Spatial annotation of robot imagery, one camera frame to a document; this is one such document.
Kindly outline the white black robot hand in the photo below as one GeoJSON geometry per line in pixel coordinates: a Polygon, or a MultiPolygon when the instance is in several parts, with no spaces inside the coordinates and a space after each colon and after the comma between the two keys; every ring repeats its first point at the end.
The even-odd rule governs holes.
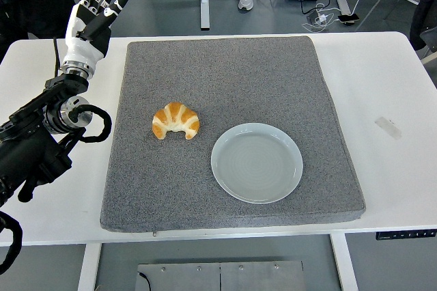
{"type": "Polygon", "coordinates": [[[109,48],[111,25],[129,0],[79,0],[66,29],[68,52],[63,62],[81,62],[94,69],[109,48]]]}

